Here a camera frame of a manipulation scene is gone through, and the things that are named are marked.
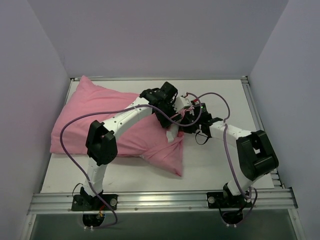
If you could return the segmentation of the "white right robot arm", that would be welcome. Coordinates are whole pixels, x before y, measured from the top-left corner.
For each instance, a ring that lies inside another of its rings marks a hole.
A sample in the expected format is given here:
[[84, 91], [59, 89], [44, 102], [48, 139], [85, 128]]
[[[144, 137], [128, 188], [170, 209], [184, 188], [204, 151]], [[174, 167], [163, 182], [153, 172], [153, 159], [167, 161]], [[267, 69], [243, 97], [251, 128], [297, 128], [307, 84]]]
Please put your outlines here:
[[199, 120], [196, 118], [196, 114], [186, 111], [182, 130], [188, 134], [203, 133], [208, 139], [223, 142], [232, 179], [223, 186], [222, 200], [232, 207], [257, 180], [276, 169], [279, 160], [265, 131], [244, 130], [207, 112]]

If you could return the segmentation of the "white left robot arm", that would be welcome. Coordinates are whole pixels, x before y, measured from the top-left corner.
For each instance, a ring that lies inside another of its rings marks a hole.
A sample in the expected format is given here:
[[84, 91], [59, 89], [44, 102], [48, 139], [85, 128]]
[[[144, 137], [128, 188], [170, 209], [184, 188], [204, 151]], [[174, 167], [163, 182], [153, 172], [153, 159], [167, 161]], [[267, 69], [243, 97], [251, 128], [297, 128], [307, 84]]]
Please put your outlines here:
[[182, 174], [184, 135], [175, 124], [182, 119], [177, 94], [165, 82], [160, 88], [144, 90], [124, 111], [90, 124], [85, 143], [89, 167], [80, 191], [88, 209], [100, 206], [106, 167], [116, 156], [141, 157], [170, 173]]

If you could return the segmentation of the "white pillow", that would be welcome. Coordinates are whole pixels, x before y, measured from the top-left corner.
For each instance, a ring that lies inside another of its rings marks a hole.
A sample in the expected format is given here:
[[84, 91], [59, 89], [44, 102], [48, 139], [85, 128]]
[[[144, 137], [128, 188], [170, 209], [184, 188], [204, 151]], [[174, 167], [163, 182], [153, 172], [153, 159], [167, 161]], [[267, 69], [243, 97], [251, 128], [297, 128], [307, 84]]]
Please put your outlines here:
[[177, 125], [171, 125], [166, 131], [166, 138], [168, 143], [182, 141], [184, 139], [184, 132]]

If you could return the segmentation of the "pink floral pillowcase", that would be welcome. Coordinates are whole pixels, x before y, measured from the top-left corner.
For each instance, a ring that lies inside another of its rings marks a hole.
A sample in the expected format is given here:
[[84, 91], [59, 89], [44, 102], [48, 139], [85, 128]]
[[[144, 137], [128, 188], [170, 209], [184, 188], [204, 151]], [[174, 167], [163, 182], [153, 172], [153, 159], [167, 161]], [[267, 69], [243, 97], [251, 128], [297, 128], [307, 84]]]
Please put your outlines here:
[[[50, 152], [87, 154], [86, 140], [90, 124], [114, 116], [138, 97], [137, 93], [119, 92], [95, 85], [88, 77], [80, 79], [75, 92], [63, 107], [51, 132]], [[169, 142], [155, 114], [143, 118], [117, 140], [118, 157], [140, 157], [151, 165], [177, 176], [183, 174], [183, 140], [179, 132]]]

